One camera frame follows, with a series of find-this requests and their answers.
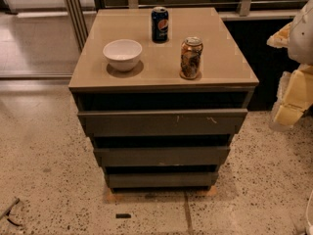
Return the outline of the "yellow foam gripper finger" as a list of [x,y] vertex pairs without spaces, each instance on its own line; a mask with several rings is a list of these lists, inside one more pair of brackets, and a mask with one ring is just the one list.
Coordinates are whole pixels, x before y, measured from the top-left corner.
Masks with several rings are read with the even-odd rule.
[[287,48],[290,40],[291,23],[287,23],[267,40],[267,45],[274,48]]
[[292,126],[313,105],[313,67],[300,65],[293,72],[284,71],[274,104],[273,121]]

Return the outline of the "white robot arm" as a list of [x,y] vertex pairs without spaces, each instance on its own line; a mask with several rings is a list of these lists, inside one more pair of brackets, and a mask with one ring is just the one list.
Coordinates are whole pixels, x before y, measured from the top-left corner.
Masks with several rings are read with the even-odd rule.
[[291,23],[270,36],[267,44],[286,48],[289,58],[299,63],[293,72],[283,72],[271,112],[270,127],[286,131],[313,105],[313,0],[304,5]]

